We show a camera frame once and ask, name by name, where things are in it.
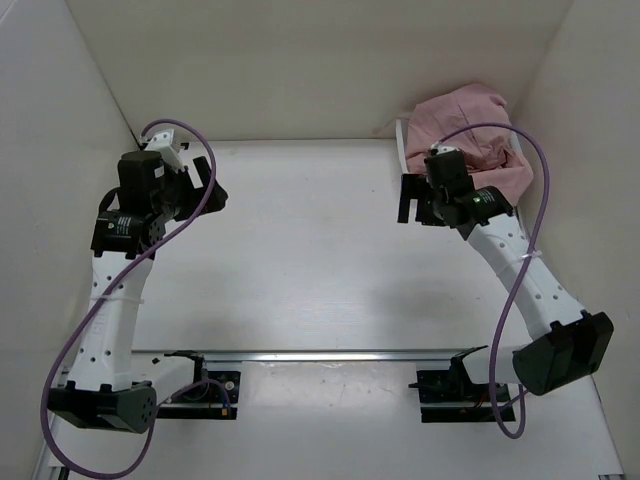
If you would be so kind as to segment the pink trousers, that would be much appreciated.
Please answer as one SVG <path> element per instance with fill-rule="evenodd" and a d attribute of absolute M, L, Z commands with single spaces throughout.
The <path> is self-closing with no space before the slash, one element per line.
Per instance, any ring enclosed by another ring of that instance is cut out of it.
<path fill-rule="evenodd" d="M 461 150 L 477 189 L 494 186 L 515 206 L 533 180 L 527 159 L 513 147 L 506 101 L 479 83 L 431 98 L 414 108 L 408 123 L 406 164 L 424 174 L 429 148 L 441 140 Z"/>

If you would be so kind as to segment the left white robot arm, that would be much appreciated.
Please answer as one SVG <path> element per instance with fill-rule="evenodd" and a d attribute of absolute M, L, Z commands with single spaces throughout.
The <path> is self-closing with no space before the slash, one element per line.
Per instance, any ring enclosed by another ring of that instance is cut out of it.
<path fill-rule="evenodd" d="M 63 386 L 45 393 L 45 412 L 81 429 L 141 434 L 175 391 L 188 400 L 208 392 L 210 377 L 193 351 L 132 360 L 142 292 L 167 223 L 185 225 L 191 215 L 219 212 L 228 199 L 211 181 L 209 160 L 200 156 L 193 164 L 200 186 L 186 166 L 166 162 L 158 151 L 133 151 L 118 161 L 119 184 L 99 204 L 90 246 L 95 313 Z"/>

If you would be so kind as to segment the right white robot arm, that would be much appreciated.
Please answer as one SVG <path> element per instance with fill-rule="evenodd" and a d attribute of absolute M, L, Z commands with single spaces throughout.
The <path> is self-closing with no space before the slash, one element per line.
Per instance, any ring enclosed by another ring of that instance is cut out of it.
<path fill-rule="evenodd" d="M 436 150 L 425 164 L 426 173 L 402 176 L 399 222 L 408 222 L 415 202 L 418 223 L 457 230 L 513 298 L 531 338 L 523 346 L 454 356 L 452 393 L 470 400 L 496 382 L 541 396 L 598 371 L 614 332 L 610 318 L 588 312 L 561 286 L 530 251 L 511 204 L 498 188 L 475 186 L 459 150 Z"/>

